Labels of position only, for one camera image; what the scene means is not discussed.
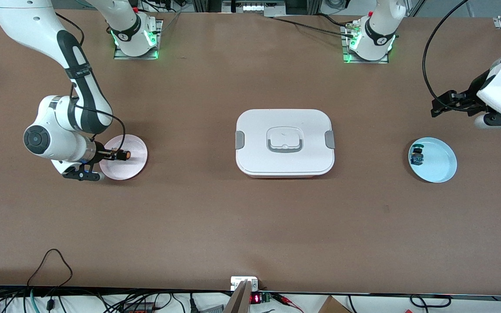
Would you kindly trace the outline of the brown cardboard piece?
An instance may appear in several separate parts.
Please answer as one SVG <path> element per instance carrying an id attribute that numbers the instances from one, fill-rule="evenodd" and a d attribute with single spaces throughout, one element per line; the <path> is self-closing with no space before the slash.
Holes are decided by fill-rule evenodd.
<path id="1" fill-rule="evenodd" d="M 353 313 L 348 309 L 345 305 L 340 303 L 337 299 L 335 299 L 333 296 L 328 296 L 326 297 L 326 300 L 324 303 L 322 303 L 322 306 L 318 310 L 318 313 Z"/>

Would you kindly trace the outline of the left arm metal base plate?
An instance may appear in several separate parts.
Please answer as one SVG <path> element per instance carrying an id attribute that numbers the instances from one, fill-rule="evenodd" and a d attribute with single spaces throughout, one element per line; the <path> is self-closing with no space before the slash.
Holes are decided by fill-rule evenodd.
<path id="1" fill-rule="evenodd" d="M 366 60 L 362 59 L 356 52 L 350 49 L 351 44 L 355 42 L 354 39 L 346 37 L 346 35 L 351 35 L 353 38 L 358 34 L 359 25 L 346 23 L 345 26 L 340 26 L 340 31 L 342 32 L 341 43 L 342 43 L 342 53 L 343 61 L 345 63 L 371 63 L 371 64 L 387 64 L 389 62 L 389 52 L 384 55 L 382 59 L 379 60 Z"/>

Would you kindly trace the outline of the pink round plate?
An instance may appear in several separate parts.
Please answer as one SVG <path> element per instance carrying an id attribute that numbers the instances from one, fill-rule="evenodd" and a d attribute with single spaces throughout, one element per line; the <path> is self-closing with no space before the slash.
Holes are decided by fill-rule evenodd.
<path id="1" fill-rule="evenodd" d="M 129 180 L 137 176 L 147 164 L 148 150 L 141 138 L 127 134 L 109 140 L 105 149 L 119 149 L 131 152 L 129 160 L 102 160 L 99 167 L 104 175 L 112 180 Z"/>

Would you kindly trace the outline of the aluminium profile beam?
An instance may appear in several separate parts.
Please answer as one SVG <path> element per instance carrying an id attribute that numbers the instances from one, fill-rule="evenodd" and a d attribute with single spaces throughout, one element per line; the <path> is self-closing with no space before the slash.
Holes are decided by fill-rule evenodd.
<path id="1" fill-rule="evenodd" d="M 240 281 L 222 313 L 249 313 L 252 286 L 252 280 Z"/>

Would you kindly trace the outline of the light blue round plate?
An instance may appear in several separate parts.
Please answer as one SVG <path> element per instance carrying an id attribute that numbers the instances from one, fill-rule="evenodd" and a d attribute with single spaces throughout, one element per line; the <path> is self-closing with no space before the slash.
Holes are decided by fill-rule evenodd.
<path id="1" fill-rule="evenodd" d="M 444 183 L 451 180 L 457 171 L 457 157 L 447 143 L 435 137 L 422 137 L 412 144 L 423 144 L 424 162 L 421 166 L 410 164 L 410 152 L 407 157 L 415 176 L 430 183 Z"/>

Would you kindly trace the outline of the white lit panel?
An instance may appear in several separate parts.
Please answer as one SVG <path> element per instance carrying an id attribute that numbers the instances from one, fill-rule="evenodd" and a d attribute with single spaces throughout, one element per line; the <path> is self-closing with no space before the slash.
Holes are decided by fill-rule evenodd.
<path id="1" fill-rule="evenodd" d="M 286 14 L 284 1 L 242 1 L 235 4 L 237 13 L 257 13 L 267 17 Z"/>

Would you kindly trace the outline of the white lidded box grey latches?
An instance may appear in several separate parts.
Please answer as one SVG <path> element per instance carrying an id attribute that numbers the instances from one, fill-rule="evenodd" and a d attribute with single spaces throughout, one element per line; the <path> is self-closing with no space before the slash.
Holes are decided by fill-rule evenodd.
<path id="1" fill-rule="evenodd" d="M 235 162 L 252 178 L 309 178 L 335 163 L 331 121 L 316 109 L 252 109 L 235 129 Z"/>

